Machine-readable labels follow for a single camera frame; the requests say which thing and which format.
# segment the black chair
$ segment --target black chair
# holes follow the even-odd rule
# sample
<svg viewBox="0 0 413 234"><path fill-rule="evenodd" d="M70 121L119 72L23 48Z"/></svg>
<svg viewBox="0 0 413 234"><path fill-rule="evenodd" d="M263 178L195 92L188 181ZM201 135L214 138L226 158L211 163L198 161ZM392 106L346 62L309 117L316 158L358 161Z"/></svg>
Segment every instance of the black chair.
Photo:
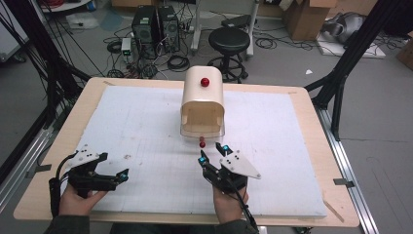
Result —
<svg viewBox="0 0 413 234"><path fill-rule="evenodd" d="M223 82L238 81L241 84L241 79L248 77L245 72L245 67L241 64L243 60L240 53L245 51L249 46L249 35L236 27L220 27L213 30L209 34L208 42L213 49L221 53L222 57L214 58L208 62L208 66L213 66L213 62L219 60L219 65L216 66L222 75ZM240 69L241 73L235 75L233 70Z"/></svg>

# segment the metal stand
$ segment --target metal stand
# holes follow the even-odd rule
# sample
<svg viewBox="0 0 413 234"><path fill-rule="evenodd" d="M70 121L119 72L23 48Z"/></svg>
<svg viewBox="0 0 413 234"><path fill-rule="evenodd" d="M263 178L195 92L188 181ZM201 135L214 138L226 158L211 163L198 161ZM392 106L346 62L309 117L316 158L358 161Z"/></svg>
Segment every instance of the metal stand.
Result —
<svg viewBox="0 0 413 234"><path fill-rule="evenodd" d="M340 169L343 179L352 184L352 186L348 186L348 191L350 197L352 198L353 204L355 205L355 209L364 233L379 234L376 222L374 221L373 215L371 214L364 196L361 193L356 175L353 172L353 168L347 157L346 151L344 151L343 144L341 143L341 141L336 140L334 134L330 131L331 117L328 113L328 110L316 108L316 113L319 116L319 121L321 122L325 135L327 136L328 143L330 144L331 150L334 153L334 157L337 161L337 165Z"/></svg>
<svg viewBox="0 0 413 234"><path fill-rule="evenodd" d="M254 31L255 19L257 18L258 7L259 7L259 0L254 0L254 6L252 7L252 12L251 12L251 21L249 22L249 28L248 28L249 41L251 42L253 41L252 32ZM251 43L246 49L246 59L251 58L253 56L254 56L254 45L253 43Z"/></svg>
<svg viewBox="0 0 413 234"><path fill-rule="evenodd" d="M0 19L10 34L20 43L21 47L27 51L27 55L32 61L39 74L48 82L47 96L48 104L27 134L20 141L18 146L0 167L0 184L7 178L23 154L23 150L29 146L40 129L48 129L56 118L56 107L64 98L76 98L82 92L73 75L84 81L88 81L91 76L80 71L76 67L64 60L52 38L49 36L43 23L39 20L32 3L29 0L4 0L10 12L14 15L19 25L26 33L30 42L36 48L39 58L34 58L28 50L27 45L22 43L19 35L9 26L6 21Z"/></svg>
<svg viewBox="0 0 413 234"><path fill-rule="evenodd" d="M305 87L308 92L322 87L317 96L313 98L313 104L321 109L327 109L328 103L335 97L331 132L336 140L340 140L339 124L346 79L375 40L380 30L390 17L394 15L402 1L379 0L334 69L324 78Z"/></svg>

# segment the white paper sheet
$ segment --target white paper sheet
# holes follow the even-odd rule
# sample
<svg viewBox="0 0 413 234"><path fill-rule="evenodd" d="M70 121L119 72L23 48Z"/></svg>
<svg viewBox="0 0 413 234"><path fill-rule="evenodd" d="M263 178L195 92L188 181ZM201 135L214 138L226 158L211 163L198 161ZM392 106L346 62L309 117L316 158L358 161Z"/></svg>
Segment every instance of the white paper sheet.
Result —
<svg viewBox="0 0 413 234"><path fill-rule="evenodd" d="M99 211L214 214L197 143L180 135L182 90L107 87L79 142L107 152L96 171L130 179L100 201ZM262 175L248 180L254 215L326 216L313 167L289 95L225 92L223 144ZM220 168L214 145L206 155Z"/></svg>

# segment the small red object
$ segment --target small red object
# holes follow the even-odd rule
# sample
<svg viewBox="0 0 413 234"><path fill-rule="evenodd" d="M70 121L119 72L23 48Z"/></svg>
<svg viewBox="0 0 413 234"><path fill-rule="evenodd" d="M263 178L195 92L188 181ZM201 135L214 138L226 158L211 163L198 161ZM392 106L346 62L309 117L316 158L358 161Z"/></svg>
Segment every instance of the small red object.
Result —
<svg viewBox="0 0 413 234"><path fill-rule="evenodd" d="M207 87L209 85L209 79L208 78L201 79L201 85L203 87Z"/></svg>

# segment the metal frame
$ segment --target metal frame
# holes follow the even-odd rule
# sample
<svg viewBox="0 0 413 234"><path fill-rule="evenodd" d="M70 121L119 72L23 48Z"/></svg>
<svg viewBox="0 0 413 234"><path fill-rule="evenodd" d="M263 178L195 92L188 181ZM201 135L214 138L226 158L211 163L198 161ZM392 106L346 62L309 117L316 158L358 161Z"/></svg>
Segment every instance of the metal frame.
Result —
<svg viewBox="0 0 413 234"><path fill-rule="evenodd" d="M41 61L44 62L44 64L42 64L41 61L32 56L30 51L27 51L27 55L39 75L47 79L48 86L46 93L48 96L48 103L45 110L23 137L12 154L6 159L5 163L1 165L0 184L2 184L4 179L9 176L9 173L13 171L14 167L18 164L20 157L24 153L24 150L27 149L28 144L32 142L31 140L36 136L39 130L42 127L45 129L49 128L54 122L56 118L56 105L64 98L71 99L80 95L82 88L77 84L73 75L76 75L84 81L88 81L92 78L61 57L52 38L46 31L44 24L38 18L34 5L32 5L30 0L2 0L2 2L6 4L20 27L24 30L30 42L36 48L36 51L41 57ZM19 34L7 23L7 20L0 19L0 22L16 41L19 42L21 47L27 50L27 45L20 40Z"/></svg>
<svg viewBox="0 0 413 234"><path fill-rule="evenodd" d="M347 181L351 181L355 185L353 187L349 187L348 189L350 197L353 200L353 204L355 205L358 218L360 219L360 224L364 230L364 233L378 234L379 231L377 229L376 223L370 210L368 209L364 196L361 193L356 175L353 172L347 154L344 151L343 144L341 143L341 141L335 139L335 136L331 131L331 117L328 113L328 110L316 108L316 113L319 116L319 121L321 122L325 135L327 136L328 143L330 144L331 150L334 153L334 157L343 178Z"/></svg>
<svg viewBox="0 0 413 234"><path fill-rule="evenodd" d="M31 144L27 147L27 150L16 163L16 166L9 173L9 176L4 180L0 186L0 214L9 203L13 194L18 190L21 182L23 181L26 172L28 172L33 164L36 162L37 157L46 148L49 140L53 135L54 128L50 126L48 129L42 129L37 136L33 139Z"/></svg>
<svg viewBox="0 0 413 234"><path fill-rule="evenodd" d="M307 91L321 87L317 96L313 98L313 104L319 108L326 109L328 103L335 97L331 131L336 140L340 140L339 124L346 80L403 1L407 0L379 0L360 30L354 34L355 36L350 41L348 49L334 69L327 76L305 87Z"/></svg>

